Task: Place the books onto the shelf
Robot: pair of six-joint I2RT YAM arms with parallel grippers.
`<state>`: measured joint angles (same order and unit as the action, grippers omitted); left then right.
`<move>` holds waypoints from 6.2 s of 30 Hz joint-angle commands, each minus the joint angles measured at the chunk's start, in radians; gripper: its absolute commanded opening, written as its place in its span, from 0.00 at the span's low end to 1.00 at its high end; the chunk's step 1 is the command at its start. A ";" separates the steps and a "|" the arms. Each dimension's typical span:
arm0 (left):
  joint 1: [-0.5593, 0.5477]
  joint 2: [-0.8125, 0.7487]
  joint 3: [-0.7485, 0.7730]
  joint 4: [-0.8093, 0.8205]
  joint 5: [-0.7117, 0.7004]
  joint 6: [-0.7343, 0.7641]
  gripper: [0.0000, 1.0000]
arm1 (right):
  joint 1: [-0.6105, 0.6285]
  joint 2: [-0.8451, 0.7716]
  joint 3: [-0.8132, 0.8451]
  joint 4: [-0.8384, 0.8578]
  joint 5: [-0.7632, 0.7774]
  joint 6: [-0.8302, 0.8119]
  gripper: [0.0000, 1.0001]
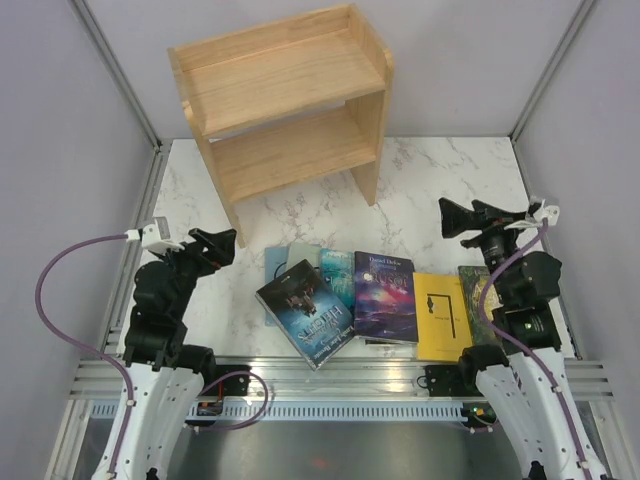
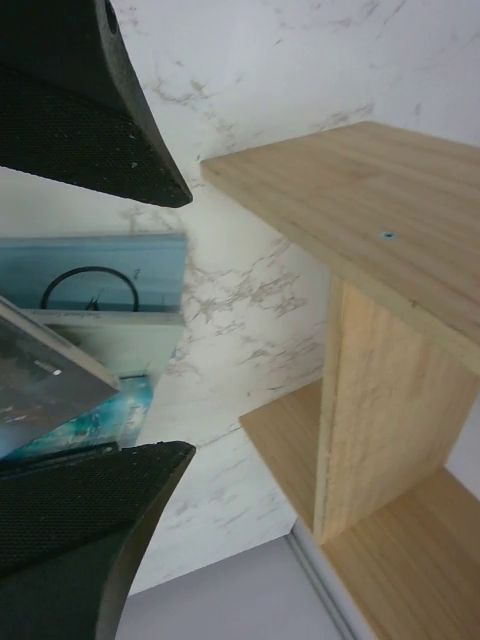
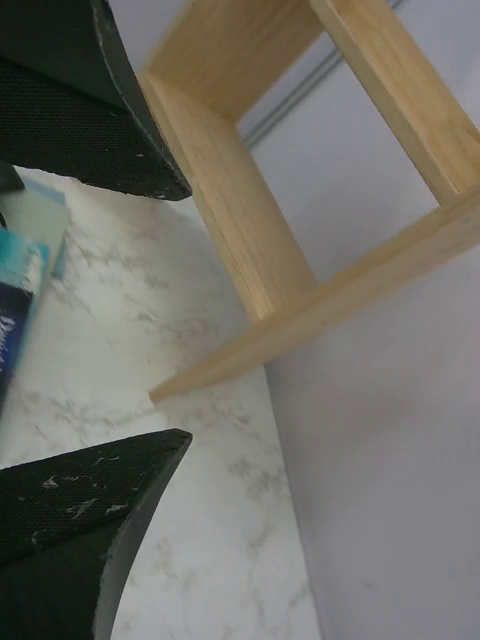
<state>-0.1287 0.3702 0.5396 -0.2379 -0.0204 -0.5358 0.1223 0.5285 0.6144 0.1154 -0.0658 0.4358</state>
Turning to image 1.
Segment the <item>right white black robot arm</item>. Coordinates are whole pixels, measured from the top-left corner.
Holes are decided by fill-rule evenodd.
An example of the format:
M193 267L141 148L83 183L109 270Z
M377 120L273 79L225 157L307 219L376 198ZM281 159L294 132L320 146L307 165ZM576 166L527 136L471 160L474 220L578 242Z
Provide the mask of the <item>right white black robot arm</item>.
M481 251L490 277L479 302L496 291L500 305L480 313L500 339L463 350L458 385L481 393L496 414L525 479L605 479L607 469L592 447L570 391L561 341L549 303L560 294L562 263L535 250L557 223L560 209L532 200L509 212L475 200L465 208L438 201L441 234L465 232L466 249Z

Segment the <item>Wuthering Heights dark blue book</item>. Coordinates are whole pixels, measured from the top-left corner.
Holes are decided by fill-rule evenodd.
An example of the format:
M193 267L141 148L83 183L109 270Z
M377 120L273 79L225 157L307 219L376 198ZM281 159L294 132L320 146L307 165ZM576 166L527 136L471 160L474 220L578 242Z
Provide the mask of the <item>Wuthering Heights dark blue book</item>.
M256 297L314 371L355 336L350 310L307 260L257 290Z

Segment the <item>Robinson Crusoe purple book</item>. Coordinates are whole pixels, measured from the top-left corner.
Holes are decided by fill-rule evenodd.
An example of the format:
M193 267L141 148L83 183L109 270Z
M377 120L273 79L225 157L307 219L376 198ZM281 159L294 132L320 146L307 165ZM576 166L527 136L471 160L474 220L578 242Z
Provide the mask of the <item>Robinson Crusoe purple book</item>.
M406 258L354 252L355 334L367 340L417 344L414 264Z

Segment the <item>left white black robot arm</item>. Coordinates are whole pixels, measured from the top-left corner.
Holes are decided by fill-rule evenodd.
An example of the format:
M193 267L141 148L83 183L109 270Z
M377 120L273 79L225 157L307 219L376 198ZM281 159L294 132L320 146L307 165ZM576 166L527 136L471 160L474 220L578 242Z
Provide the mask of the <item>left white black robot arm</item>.
M197 395L219 381L211 348L187 345L183 322L200 278L232 264L237 232L194 228L190 241L171 241L156 218L120 234L155 259L134 276L134 305L120 359L102 354L122 376L118 408L96 479L164 479L173 449Z

